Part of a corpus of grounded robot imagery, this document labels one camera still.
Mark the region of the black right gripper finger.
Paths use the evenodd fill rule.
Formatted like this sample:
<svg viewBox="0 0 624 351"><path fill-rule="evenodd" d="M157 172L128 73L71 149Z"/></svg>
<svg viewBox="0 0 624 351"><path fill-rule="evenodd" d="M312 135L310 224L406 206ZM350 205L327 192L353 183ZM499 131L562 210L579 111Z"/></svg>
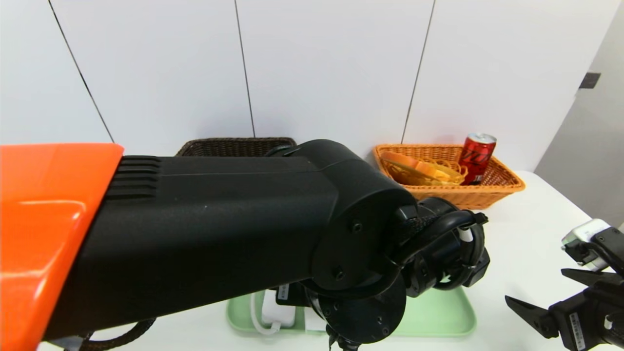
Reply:
<svg viewBox="0 0 624 351"><path fill-rule="evenodd" d="M542 337L559 337L559 327L556 324L555 318L553 318L548 310L508 295L505 296L505 302L518 317L535 329Z"/></svg>
<svg viewBox="0 0 624 351"><path fill-rule="evenodd" d="M579 269L561 269L560 272L564 277L570 278L571 280L586 285L587 287L590 287L600 281L607 282L609 284L621 284L623 281L622 276L617 273L595 272Z"/></svg>

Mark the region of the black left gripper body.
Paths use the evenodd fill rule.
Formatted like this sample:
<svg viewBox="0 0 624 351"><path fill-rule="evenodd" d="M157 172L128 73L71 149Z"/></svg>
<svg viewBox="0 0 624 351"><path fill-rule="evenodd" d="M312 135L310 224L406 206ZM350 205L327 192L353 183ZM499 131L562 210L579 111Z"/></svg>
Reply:
<svg viewBox="0 0 624 351"><path fill-rule="evenodd" d="M278 305L312 307L310 289L301 282L293 282L276 287L275 302Z"/></svg>

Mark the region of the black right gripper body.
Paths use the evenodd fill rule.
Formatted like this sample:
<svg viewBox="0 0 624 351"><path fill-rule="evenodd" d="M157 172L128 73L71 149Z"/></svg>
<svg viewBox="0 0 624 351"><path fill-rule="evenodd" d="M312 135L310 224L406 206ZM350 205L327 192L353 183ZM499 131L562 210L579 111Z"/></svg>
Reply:
<svg viewBox="0 0 624 351"><path fill-rule="evenodd" d="M555 317L563 345L570 351L589 351L598 345L624 346L623 285L597 282L557 304Z"/></svg>

